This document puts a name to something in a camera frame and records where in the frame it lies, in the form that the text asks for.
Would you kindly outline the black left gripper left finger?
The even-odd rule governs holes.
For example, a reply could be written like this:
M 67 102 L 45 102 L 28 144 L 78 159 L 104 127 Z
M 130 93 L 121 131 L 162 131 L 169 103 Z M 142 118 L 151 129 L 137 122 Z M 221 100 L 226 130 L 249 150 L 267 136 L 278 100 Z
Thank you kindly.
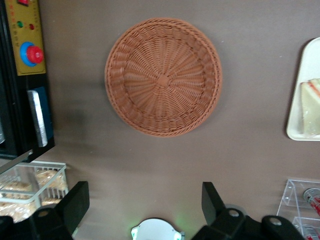
M 33 238 L 72 240 L 89 207 L 89 183 L 79 181 L 56 206 L 44 206 L 32 215 Z

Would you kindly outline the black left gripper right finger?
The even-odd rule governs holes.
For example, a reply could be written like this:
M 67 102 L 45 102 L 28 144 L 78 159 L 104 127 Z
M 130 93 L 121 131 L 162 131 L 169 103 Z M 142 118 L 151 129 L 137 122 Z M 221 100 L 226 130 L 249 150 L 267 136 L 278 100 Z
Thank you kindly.
M 202 183 L 201 208 L 206 221 L 194 240 L 241 240 L 246 220 L 242 211 L 226 207 L 212 182 Z

